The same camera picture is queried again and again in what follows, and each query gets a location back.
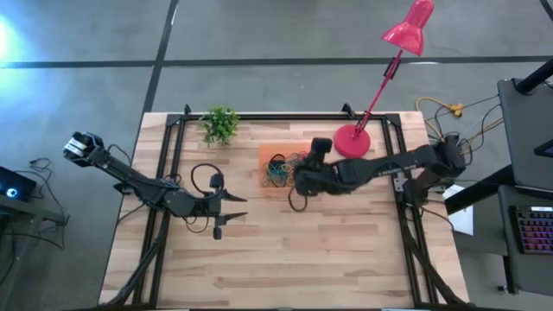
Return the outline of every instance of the yellow cable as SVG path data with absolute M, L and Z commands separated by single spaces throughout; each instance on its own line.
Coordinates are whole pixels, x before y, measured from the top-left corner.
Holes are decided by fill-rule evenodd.
M 431 102 L 435 102 L 435 103 L 441 105 L 442 107 L 445 107 L 445 108 L 449 109 L 455 117 L 461 117 L 462 116 L 463 104 L 448 105 L 448 104 L 445 104 L 445 103 L 443 103 L 442 101 L 440 101 L 438 99 L 429 98 L 429 97 L 421 97 L 421 98 L 418 98 L 416 100 L 415 107 L 416 107 L 417 111 L 421 111 L 420 104 L 423 100 L 429 100 Z M 431 122 L 429 122 L 427 120 L 424 120 L 424 123 L 426 123 L 430 127 L 430 129 L 432 129 L 435 132 L 435 134 L 438 136 L 438 138 L 440 140 L 443 141 L 445 139 L 445 138 L 443 138 L 442 133 L 440 133 L 440 131 Z

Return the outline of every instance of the white paper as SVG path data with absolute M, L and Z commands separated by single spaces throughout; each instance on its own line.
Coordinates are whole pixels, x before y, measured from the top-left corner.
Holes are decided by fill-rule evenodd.
M 447 199 L 450 196 L 460 192 L 464 187 L 459 185 L 453 185 L 443 192 L 443 199 Z M 449 215 L 449 221 L 453 224 L 454 229 L 457 232 L 465 233 L 468 235 L 474 235 L 473 227 L 473 206 L 469 206 L 459 212 Z

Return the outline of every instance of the lamp shade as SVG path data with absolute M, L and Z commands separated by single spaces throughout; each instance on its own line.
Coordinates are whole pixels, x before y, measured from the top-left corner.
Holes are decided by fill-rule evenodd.
M 433 10 L 432 0 L 416 0 L 404 21 L 386 31 L 382 40 L 421 56 L 424 47 L 423 27 Z

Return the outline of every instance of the keyboard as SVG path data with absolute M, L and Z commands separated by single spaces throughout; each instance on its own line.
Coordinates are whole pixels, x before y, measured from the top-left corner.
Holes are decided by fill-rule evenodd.
M 510 212 L 520 252 L 553 255 L 553 206 L 511 206 Z

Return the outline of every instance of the red desk lamp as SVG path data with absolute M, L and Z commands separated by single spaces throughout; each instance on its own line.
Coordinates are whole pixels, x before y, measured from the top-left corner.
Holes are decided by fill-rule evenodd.
M 334 134 L 334 147 L 346 158 L 360 158 L 371 147 L 371 138 L 365 131 L 366 122 L 371 116 L 371 111 L 377 103 L 380 94 L 388 84 L 388 81 L 394 78 L 397 68 L 401 63 L 401 54 L 404 50 L 417 56 L 423 54 L 423 27 L 430 18 L 434 4 L 432 0 L 416 0 L 407 13 L 404 21 L 386 31 L 382 40 L 400 47 L 397 56 L 391 59 L 390 65 L 384 73 L 384 81 L 380 89 L 372 100 L 369 109 L 363 116 L 363 120 L 356 125 L 344 125 Z

